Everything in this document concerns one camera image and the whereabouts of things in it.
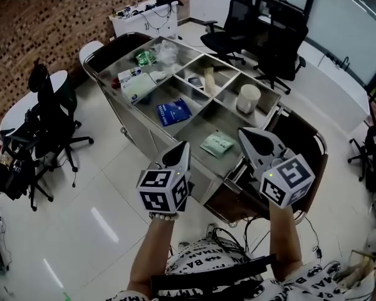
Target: white box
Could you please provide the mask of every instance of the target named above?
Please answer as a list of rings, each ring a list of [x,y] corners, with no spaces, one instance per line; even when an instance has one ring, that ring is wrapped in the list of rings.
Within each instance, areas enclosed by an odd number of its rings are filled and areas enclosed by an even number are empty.
[[[304,197],[314,180],[314,173],[299,154],[264,172],[260,192],[285,208]]]
[[[189,172],[173,169],[148,169],[137,185],[137,194],[150,212],[174,214],[189,194]]]

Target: brick wall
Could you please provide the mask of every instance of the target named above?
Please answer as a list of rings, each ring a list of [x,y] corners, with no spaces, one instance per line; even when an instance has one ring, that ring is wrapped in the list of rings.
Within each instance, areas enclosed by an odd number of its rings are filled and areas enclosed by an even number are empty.
[[[189,0],[179,18],[188,16]],[[0,117],[28,92],[33,61],[51,73],[65,69],[77,85],[86,79],[78,53],[92,40],[114,35],[108,16],[135,0],[0,0]]]

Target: plastic bag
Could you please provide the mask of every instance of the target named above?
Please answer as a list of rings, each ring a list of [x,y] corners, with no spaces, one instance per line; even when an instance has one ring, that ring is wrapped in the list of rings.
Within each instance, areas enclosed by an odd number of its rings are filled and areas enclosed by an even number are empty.
[[[177,62],[178,47],[168,40],[154,46],[157,60],[166,66],[171,66]]]

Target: white tile floor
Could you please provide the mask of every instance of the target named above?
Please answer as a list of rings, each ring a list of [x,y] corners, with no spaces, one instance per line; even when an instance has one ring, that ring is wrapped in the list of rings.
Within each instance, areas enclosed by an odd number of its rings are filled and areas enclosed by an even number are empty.
[[[202,26],[187,23],[179,31],[190,44],[202,45]],[[242,69],[251,72],[250,68],[247,65]],[[71,186],[74,174],[66,163],[45,175],[45,187],[55,200],[49,203],[37,193],[35,213],[27,197],[11,201],[0,196],[0,211],[7,227],[6,246],[13,260],[10,271],[0,277],[3,300],[58,301],[64,300],[63,292],[72,301],[105,300],[126,287],[133,258],[148,228],[150,220],[135,195],[136,179],[148,160],[120,133],[120,122],[93,82],[84,83],[77,94],[76,119],[83,125],[76,136],[90,135],[95,143],[75,147],[73,157],[80,169],[76,187]],[[369,194],[358,182],[358,167],[347,164],[352,153],[348,137],[301,95],[293,92],[283,96],[282,101],[326,139],[328,164],[308,217],[318,233],[322,264],[346,260],[351,249],[362,248],[375,226],[373,216],[368,214]],[[362,140],[365,133],[365,127],[360,127],[357,138]],[[189,198],[187,211],[175,224],[172,246],[199,239],[206,225],[215,221],[227,228]],[[231,229],[240,243],[243,230],[242,222]],[[268,230],[268,221],[255,221],[248,232],[251,246],[255,247]],[[304,261],[313,260],[316,238],[310,225],[304,221],[298,231]],[[267,237],[254,254],[267,254],[268,246]],[[3,254],[9,261],[8,253]]]

